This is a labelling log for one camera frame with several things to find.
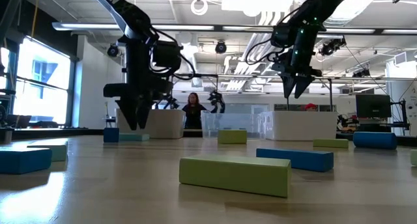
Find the small robot arm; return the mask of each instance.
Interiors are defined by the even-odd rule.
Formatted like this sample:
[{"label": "small robot arm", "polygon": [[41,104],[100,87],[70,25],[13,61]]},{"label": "small robot arm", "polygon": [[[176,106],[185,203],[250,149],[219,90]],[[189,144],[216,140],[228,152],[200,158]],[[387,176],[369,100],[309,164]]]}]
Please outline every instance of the small robot arm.
[{"label": "small robot arm", "polygon": [[326,31],[323,22],[343,1],[307,0],[292,12],[294,16],[288,22],[279,22],[274,26],[270,42],[273,46],[281,48],[277,53],[290,48],[275,57],[272,65],[273,70],[280,72],[284,97],[288,98],[295,87],[295,98],[299,98],[314,80],[314,76],[322,76],[320,70],[315,70],[309,65],[311,56],[314,55],[315,40],[319,31]]},{"label": "small robot arm", "polygon": [[[129,127],[132,130],[137,125],[144,128],[152,105],[173,87],[168,79],[180,68],[184,58],[180,54],[182,47],[174,38],[155,29],[151,19],[135,5],[125,0],[97,1],[110,12],[124,33],[118,44],[126,46],[126,83],[107,84],[104,96],[120,97],[116,102]],[[172,42],[159,40],[158,33]],[[155,70],[152,64],[164,68]]]},{"label": "small robot arm", "polygon": [[226,110],[226,104],[223,101],[223,95],[218,93],[217,91],[212,91],[210,93],[210,97],[208,98],[211,105],[214,106],[214,109],[211,111],[211,113],[217,113],[218,112],[218,104],[220,104],[220,113],[224,113]]}]

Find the computer monitor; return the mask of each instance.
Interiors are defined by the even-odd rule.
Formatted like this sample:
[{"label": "computer monitor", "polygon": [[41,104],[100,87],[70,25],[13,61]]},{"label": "computer monitor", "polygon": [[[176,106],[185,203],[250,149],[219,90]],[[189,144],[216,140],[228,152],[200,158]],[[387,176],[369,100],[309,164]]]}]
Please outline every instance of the computer monitor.
[{"label": "computer monitor", "polygon": [[357,94],[356,114],[360,118],[392,117],[391,98],[384,94]]}]

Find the clear plastic bin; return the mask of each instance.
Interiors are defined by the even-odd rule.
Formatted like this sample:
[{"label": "clear plastic bin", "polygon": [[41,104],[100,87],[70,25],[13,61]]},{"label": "clear plastic bin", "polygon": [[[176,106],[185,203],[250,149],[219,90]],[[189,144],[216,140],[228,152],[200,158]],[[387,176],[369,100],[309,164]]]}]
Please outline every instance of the clear plastic bin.
[{"label": "clear plastic bin", "polygon": [[264,117],[260,114],[201,112],[204,139],[215,139],[218,130],[246,130],[248,139],[264,139]]}]

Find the table surface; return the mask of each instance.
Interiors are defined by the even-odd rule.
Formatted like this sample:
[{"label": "table surface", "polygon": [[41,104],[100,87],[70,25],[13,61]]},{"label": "table surface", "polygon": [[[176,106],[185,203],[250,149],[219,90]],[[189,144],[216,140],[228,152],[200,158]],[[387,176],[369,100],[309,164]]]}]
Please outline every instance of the table surface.
[{"label": "table surface", "polygon": [[0,223],[417,223],[417,167],[407,147],[323,148],[334,152],[334,170],[293,169],[288,199],[179,184],[183,156],[255,156],[258,147],[317,150],[312,142],[103,145],[100,136],[72,137],[67,162],[0,175]]}]

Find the green block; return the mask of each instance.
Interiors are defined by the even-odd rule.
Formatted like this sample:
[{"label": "green block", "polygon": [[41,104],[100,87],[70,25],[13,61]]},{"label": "green block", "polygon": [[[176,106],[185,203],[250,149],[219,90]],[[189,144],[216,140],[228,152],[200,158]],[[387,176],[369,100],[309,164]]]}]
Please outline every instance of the green block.
[{"label": "green block", "polygon": [[291,161],[221,155],[197,155],[180,160],[182,184],[288,197]]},{"label": "green block", "polygon": [[246,144],[248,133],[246,130],[219,130],[218,143]]},{"label": "green block", "polygon": [[52,151],[51,161],[66,161],[66,145],[28,145],[27,148],[49,148]]},{"label": "green block", "polygon": [[136,133],[121,133],[119,135],[119,141],[148,141],[149,134],[136,134]]},{"label": "green block", "polygon": [[313,147],[349,148],[347,139],[314,139]]},{"label": "green block", "polygon": [[411,150],[411,164],[417,166],[417,150]]}]

